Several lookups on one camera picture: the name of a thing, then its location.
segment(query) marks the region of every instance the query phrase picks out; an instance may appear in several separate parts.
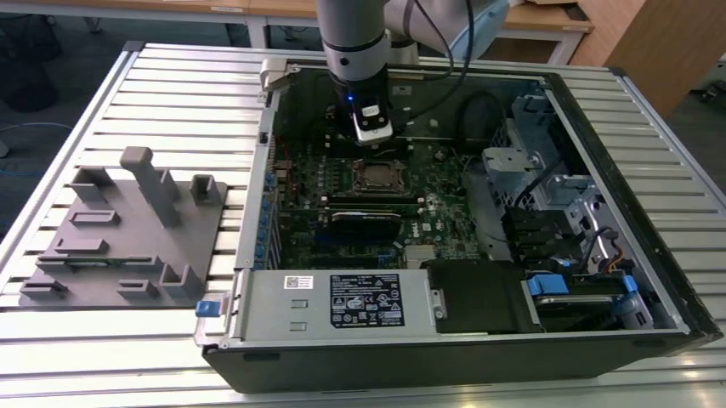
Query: open computer chassis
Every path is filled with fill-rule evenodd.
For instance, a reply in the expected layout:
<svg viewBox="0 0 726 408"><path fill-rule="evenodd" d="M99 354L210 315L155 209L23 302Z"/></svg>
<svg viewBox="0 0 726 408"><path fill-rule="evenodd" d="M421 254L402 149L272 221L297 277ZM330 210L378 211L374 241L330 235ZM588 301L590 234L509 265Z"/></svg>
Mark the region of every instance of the open computer chassis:
<svg viewBox="0 0 726 408"><path fill-rule="evenodd" d="M416 109L420 99L441 90L424 88L432 87L418 81L424 69L390 68L397 105ZM468 84L492 89L500 99L500 105L490 100L484 107L505 106L502 126L485 123L488 137L465 137L457 151L442 137L461 132L448 119L454 114L434 112L412 124L401 145L382 145L357 157L346 148L333 153L340 137L325 123L308 125L320 113L306 98L320 98L325 72L317 61L288 61L266 95L238 272L233 293L222 299L226 332L202 341L205 359L240 392L588 378L721 338L556 73L472 70ZM466 90L460 105L470 99ZM550 136L553 127L564 135L556 150L528 136L540 132L544 115ZM313 141L297 146L296 138L310 134ZM322 155L328 159L317 149L330 152ZM338 163L333 176L326 160ZM545 174L553 162L561 171ZM460 165L462 183L450 176ZM517 166L529 167L513 170ZM524 200L514 202L518 195ZM361 204L361 197L388 204L378 212L356 205L346 210L349 200ZM401 202L410 211L393 212ZM603 215L596 217L596 210ZM296 215L312 211L309 218ZM432 218L441 213L450 217ZM460 222L465 218L473 218L470 229ZM617 233L597 235L599 224ZM544 242L557 249L538 255L545 244L526 240L545 230L556 231ZM616 255L607 253L604 236L613 248L627 249L629 262L611 262ZM577 245L561 251L568 240ZM588 243L597 241L590 253ZM384 242L390 252L381 249ZM608 279L594 278L607 272ZM372 298L382 294L385 305ZM611 308L582 317L569 308L581 308L578 301L593 300L592 295L603 295ZM374 324L353 314L373 304L384 311ZM556 314L548 309L553 304L564 305ZM593 313L589 306L585 310Z"/></svg>

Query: cable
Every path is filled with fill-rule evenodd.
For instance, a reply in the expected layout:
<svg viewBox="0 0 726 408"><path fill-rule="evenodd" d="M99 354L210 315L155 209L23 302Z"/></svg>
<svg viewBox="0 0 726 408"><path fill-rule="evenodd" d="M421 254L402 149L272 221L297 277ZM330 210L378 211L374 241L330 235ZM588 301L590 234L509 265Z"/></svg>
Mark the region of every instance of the cable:
<svg viewBox="0 0 726 408"><path fill-rule="evenodd" d="M63 123L54 123L54 122L30 122L30 123L13 123L11 126L5 127L0 129L0 133L6 130L17 129L17 128L65 128L69 130L73 130L73 127L69 125L65 125Z"/></svg>
<svg viewBox="0 0 726 408"><path fill-rule="evenodd" d="M17 177L30 177L30 176L42 176L46 172L37 172L37 173L15 173L9 172L7 170L0 170L0 174L5 174L7 176L17 176Z"/></svg>
<svg viewBox="0 0 726 408"><path fill-rule="evenodd" d="M466 16L469 19L469 44L466 46L466 57L465 57L465 66L462 67L462 73L458 76L457 83L450 88L450 91L437 100L430 106L428 106L422 111L412 114L410 120L429 113L436 109L446 100L457 93L458 89L462 87L466 79L466 73L469 72L469 65L473 62L473 53L474 53L474 6L473 0L465 0L466 2Z"/></svg>
<svg viewBox="0 0 726 408"><path fill-rule="evenodd" d="M608 225L601 227L593 234L593 238L590 238L590 242L588 243L588 248L585 252L582 252L582 260L580 261L578 266L578 274L582 275L588 271L588 259L590 259L590 254L593 254L594 250L594 244L599 241L599 238L603 234L605 234L608 231L613 230Z"/></svg>
<svg viewBox="0 0 726 408"><path fill-rule="evenodd" d="M454 130L454 138L458 139L460 142L466 139L466 136L465 136L466 112L469 111L469 108L470 108L472 104L474 103L474 101L477 99L480 99L480 98L489 98L490 100L496 101L497 107L500 108L500 114L502 116L502 126L501 126L501 128L504 129L505 134L509 137L510 131L509 131L509 126L508 126L508 110L505 108L504 102L497 97L497 95L494 95L486 89L481 89L481 90L478 90L477 92L474 92L472 95L469 95L465 98L465 100L462 101L462 103L460 104L458 109L457 109L457 118L456 118L457 128Z"/></svg>
<svg viewBox="0 0 726 408"><path fill-rule="evenodd" d="M440 40L442 40L444 48L446 49L446 55L450 57L450 69L444 74L424 77L425 81L438 81L440 79L449 78L452 76L452 73L454 72L454 54L452 53L452 48L449 42L446 41L446 37L444 36L440 27L436 25L434 20L432 20L432 16L429 15L428 11L424 9L421 1L414 0L414 2L417 3L417 7L420 8L421 13L424 14L424 18L428 20L429 25L436 31L436 35L440 37Z"/></svg>
<svg viewBox="0 0 726 408"><path fill-rule="evenodd" d="M625 251L624 248L616 243L616 240L611 240L611 245L616 248L617 254L613 257L613 259L609 260L609 262L605 265L605 270L609 274L612 274L616 271L617 263L621 262L625 259Z"/></svg>
<svg viewBox="0 0 726 408"><path fill-rule="evenodd" d="M508 245L510 244L510 242L509 242L508 240L504 240L502 238L497 238L496 236L490 235L488 231L485 231L485 235L486 235L490 239L493 239L493 240L496 240L496 241L504 242L504 243L508 244Z"/></svg>
<svg viewBox="0 0 726 408"><path fill-rule="evenodd" d="M537 188L540 183L545 181L545 179L556 171L557 167L562 164L562 162L564 162L564 159L561 158L558 161L553 161L552 164L548 167L545 167L545 170L542 170L541 175L537 176L537 178L533 180L530 185L528 185L525 189L522 190L522 192L520 193L518 199L514 201L514 207L520 207L520 203L522 202L522 200L525 200L526 195L533 192L533 190Z"/></svg>

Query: blue drive latch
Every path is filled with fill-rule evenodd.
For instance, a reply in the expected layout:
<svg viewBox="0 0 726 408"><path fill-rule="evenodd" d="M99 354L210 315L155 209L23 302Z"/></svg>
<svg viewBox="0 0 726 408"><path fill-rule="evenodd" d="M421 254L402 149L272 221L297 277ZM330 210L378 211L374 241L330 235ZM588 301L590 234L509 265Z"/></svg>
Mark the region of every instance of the blue drive latch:
<svg viewBox="0 0 726 408"><path fill-rule="evenodd" d="M526 280L526 285L530 288L533 296L540 295L566 295L570 293L565 278L562 275L548 274L536 275Z"/></svg>

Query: vertical post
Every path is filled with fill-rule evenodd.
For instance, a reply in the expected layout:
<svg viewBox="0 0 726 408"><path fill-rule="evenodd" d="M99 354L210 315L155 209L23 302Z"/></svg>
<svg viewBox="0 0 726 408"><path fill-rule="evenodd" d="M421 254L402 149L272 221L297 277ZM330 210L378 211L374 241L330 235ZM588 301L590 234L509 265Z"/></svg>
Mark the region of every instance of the vertical post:
<svg viewBox="0 0 726 408"><path fill-rule="evenodd" d="M122 167L133 172L139 182L139 190L165 227L179 224L179 213L174 198L162 184L159 174L151 164L154 152L149 147L129 146L122 155Z"/></svg>

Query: slotted metal surface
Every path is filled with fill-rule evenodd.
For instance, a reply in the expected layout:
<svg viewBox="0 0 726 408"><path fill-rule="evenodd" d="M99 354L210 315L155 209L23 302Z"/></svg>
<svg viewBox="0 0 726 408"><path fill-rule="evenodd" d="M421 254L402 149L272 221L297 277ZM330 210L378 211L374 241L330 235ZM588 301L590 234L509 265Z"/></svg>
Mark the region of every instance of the slotted metal surface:
<svg viewBox="0 0 726 408"><path fill-rule="evenodd" d="M726 406L726 340L679 357L637 362L593 380L344 394L237 394L194 345L191 310L23 312L19 288L75 199L79 165L113 166L127 145L155 149L174 178L213 173L231 185L209 293L230 289L262 105L261 62L318 53L147 44L125 53L0 247L0 406L330 405ZM446 64L426 59L429 64ZM553 71L544 65L481 67ZM726 330L724 197L627 79L601 68L558 67L692 283ZM222 321L206 324L222 332Z"/></svg>

